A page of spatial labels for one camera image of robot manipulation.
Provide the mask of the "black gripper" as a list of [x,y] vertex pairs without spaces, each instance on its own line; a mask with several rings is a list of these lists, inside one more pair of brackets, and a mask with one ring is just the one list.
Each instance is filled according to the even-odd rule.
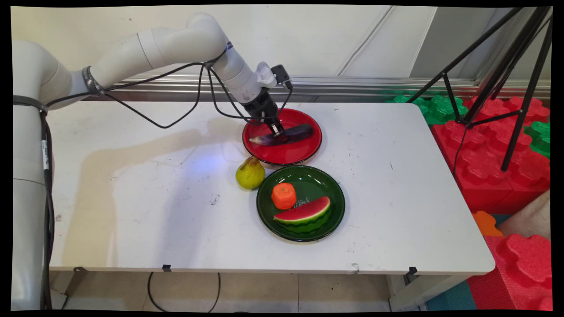
[[249,122],[253,125],[266,124],[275,137],[278,144],[289,141],[282,123],[276,117],[278,107],[267,90],[261,90],[254,100],[243,104],[249,114]]

